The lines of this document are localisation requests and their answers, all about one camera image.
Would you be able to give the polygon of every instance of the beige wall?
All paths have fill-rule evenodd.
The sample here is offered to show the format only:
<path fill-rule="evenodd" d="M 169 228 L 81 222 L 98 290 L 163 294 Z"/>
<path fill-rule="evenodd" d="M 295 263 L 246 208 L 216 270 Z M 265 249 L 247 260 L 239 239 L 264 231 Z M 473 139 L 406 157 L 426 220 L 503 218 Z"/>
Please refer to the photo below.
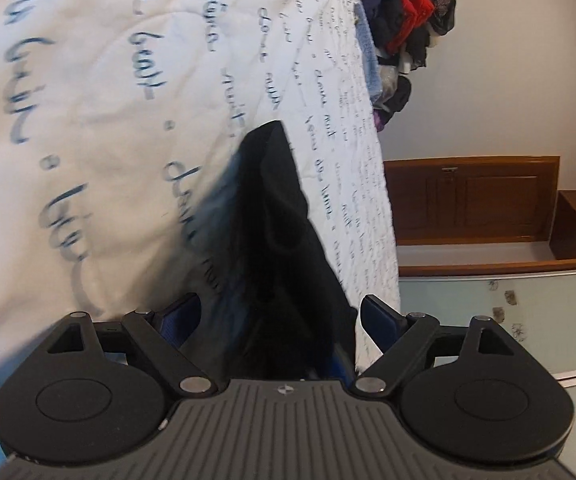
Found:
<path fill-rule="evenodd" d="M 576 189 L 576 0 L 457 1 L 384 159 L 560 155 L 559 187 Z"/>

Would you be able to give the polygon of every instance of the gray ribbed plate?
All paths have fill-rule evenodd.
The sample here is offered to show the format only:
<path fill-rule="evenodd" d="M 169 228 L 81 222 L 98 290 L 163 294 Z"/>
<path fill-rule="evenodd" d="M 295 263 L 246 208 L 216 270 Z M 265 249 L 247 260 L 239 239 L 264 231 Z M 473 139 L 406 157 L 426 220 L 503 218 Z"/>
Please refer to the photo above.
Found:
<path fill-rule="evenodd" d="M 559 463 L 487 472 L 417 444 L 390 407 L 337 381 L 231 381 L 183 401 L 143 447 L 98 465 L 62 468 L 12 458 L 0 480 L 570 480 Z"/>

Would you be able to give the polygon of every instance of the wooden door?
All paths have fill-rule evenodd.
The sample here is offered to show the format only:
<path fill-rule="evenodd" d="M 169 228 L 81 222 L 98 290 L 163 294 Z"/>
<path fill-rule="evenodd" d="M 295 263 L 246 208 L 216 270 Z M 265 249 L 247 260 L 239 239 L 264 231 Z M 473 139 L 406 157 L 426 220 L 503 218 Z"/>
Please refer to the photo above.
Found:
<path fill-rule="evenodd" d="M 548 239 L 559 157 L 428 158 L 384 165 L 400 245 Z"/>

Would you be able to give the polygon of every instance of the bedspread with handwriting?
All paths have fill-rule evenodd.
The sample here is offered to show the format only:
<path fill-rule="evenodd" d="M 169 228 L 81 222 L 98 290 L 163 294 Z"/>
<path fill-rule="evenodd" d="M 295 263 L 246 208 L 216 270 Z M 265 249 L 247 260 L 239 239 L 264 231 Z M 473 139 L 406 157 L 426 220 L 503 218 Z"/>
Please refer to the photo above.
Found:
<path fill-rule="evenodd" d="M 232 154 L 270 120 L 350 303 L 398 308 L 352 0 L 0 0 L 0 384 L 69 312 L 160 308 L 181 282 L 223 296 L 206 244 Z"/>

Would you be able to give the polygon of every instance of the pile of clothes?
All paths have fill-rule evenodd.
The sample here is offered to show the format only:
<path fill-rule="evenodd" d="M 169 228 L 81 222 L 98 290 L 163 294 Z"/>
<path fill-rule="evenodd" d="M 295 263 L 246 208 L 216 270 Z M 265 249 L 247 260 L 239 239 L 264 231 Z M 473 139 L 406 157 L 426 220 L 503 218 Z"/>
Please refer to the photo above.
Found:
<path fill-rule="evenodd" d="M 405 75 L 454 27 L 456 0 L 356 0 L 356 31 L 377 131 L 407 104 Z"/>

